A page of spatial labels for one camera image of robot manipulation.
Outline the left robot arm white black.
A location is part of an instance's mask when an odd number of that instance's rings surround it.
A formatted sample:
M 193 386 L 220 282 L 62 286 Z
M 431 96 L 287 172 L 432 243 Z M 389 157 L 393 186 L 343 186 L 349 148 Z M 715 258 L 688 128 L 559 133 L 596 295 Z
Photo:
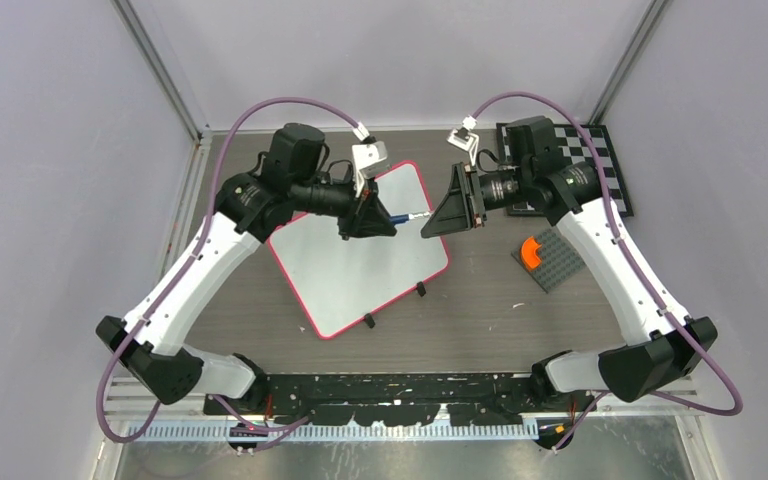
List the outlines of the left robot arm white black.
M 229 276 L 295 214 L 335 218 L 343 240 L 395 236 L 375 181 L 389 167 L 386 146 L 363 130 L 358 134 L 349 170 L 333 178 L 323 168 L 330 148 L 321 130 L 300 123 L 277 130 L 254 170 L 222 183 L 186 252 L 145 300 L 121 318 L 99 322 L 99 339 L 161 404 L 198 393 L 228 397 L 244 414 L 265 405 L 267 389 L 253 362 L 185 340 Z

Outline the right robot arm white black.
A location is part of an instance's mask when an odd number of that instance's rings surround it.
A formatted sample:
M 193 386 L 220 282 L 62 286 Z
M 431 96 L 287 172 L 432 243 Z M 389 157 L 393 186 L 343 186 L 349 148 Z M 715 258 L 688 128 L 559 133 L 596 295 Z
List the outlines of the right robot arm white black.
M 691 317 L 668 294 L 618 223 L 614 202 L 603 197 L 596 167 L 563 156 L 550 119 L 530 117 L 506 129 L 512 164 L 489 173 L 454 164 L 446 196 L 422 237 L 472 230 L 490 210 L 528 203 L 582 258 L 624 340 L 603 352 L 567 351 L 535 363 L 534 403 L 556 410 L 581 390 L 633 402 L 689 375 L 718 337 L 712 320 Z

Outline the white whiteboard pink rim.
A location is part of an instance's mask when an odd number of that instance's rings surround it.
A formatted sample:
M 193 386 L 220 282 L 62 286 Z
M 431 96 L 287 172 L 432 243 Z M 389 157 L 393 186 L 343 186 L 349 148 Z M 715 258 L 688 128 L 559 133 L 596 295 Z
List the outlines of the white whiteboard pink rim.
M 432 209 L 416 163 L 404 161 L 377 180 L 393 215 L 409 214 L 394 237 L 343 240 L 332 217 L 300 214 L 267 240 L 314 332 L 330 340 L 444 272 L 450 255 L 440 237 L 424 239 Z

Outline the white marker blue cap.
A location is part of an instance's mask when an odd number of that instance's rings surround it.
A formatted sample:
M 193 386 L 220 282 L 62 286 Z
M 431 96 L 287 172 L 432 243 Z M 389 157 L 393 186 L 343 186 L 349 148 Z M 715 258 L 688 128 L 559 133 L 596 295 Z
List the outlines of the white marker blue cap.
M 400 225 L 400 224 L 408 223 L 414 220 L 427 219 L 427 218 L 430 218 L 431 215 L 432 215 L 432 211 L 398 214 L 398 215 L 392 215 L 390 217 L 390 221 L 394 225 Z

